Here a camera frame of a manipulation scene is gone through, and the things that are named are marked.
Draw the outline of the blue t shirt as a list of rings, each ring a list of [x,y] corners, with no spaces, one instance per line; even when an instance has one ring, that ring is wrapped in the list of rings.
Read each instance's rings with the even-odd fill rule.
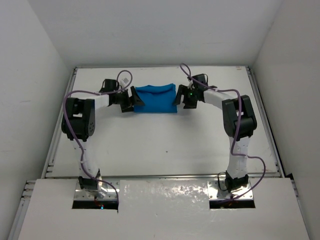
[[[137,95],[144,105],[134,105],[135,113],[177,113],[173,105],[176,98],[176,85],[170,83],[162,86],[146,85],[135,88]]]

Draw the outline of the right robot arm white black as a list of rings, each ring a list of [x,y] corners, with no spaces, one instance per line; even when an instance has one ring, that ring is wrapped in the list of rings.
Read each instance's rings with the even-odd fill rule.
[[[204,73],[187,74],[188,85],[179,85],[173,105],[183,104],[184,109],[196,109],[198,102],[210,104],[222,111],[223,128],[229,137],[229,162],[224,184],[231,192],[248,184],[248,146],[257,128],[257,119],[248,95],[236,89],[219,89],[209,86]]]

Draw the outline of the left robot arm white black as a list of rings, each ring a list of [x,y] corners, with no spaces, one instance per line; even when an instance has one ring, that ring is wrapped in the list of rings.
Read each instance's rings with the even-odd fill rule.
[[[63,99],[61,130],[75,144],[74,149],[80,151],[78,182],[80,188],[88,192],[100,192],[103,184],[114,187],[102,180],[96,161],[87,155],[88,140],[96,129],[96,111],[112,105],[119,105],[121,111],[127,113],[145,103],[131,81],[115,79],[105,79],[99,92],[73,90]]]

